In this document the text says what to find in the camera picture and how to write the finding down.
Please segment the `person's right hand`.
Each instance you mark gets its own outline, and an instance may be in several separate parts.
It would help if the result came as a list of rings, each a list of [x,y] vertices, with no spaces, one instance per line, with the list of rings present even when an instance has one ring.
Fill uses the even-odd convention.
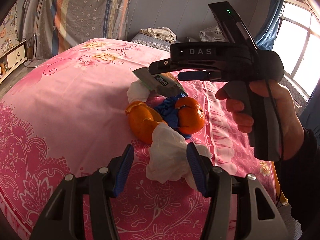
[[[257,159],[289,160],[303,146],[304,128],[291,93],[276,81],[226,84],[216,98],[226,102],[238,130],[248,134]]]

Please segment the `person's right forearm black sleeve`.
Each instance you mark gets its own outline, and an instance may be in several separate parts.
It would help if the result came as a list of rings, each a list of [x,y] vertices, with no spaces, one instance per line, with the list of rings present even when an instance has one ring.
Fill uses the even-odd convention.
[[[319,145],[311,129],[304,129],[304,141],[290,159],[275,163],[281,176],[281,188],[291,205],[291,216],[302,231],[319,226],[319,200],[307,203],[307,197],[319,197]]]

